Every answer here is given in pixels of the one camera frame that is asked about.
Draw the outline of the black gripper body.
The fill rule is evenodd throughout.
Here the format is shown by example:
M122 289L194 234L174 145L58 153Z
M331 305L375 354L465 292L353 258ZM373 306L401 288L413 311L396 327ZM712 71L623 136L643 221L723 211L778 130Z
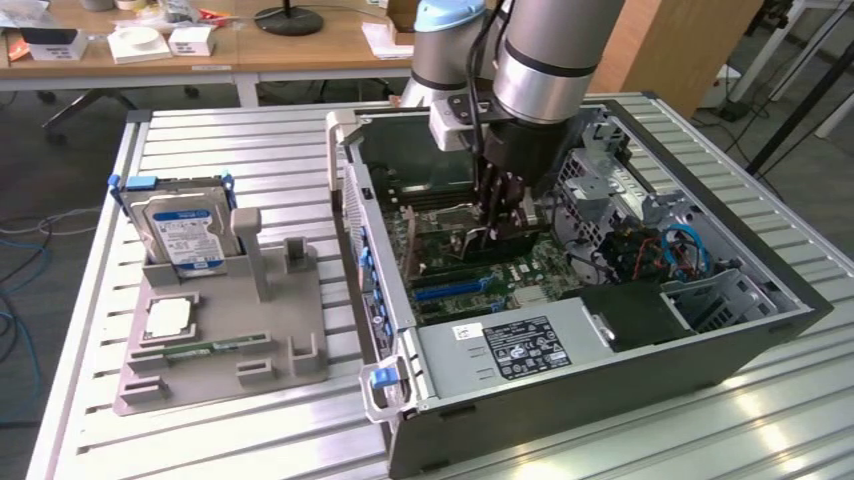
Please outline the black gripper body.
M484 137L485 161L525 183L537 183L551 169L568 135L568 122L533 124L520 120L491 123Z

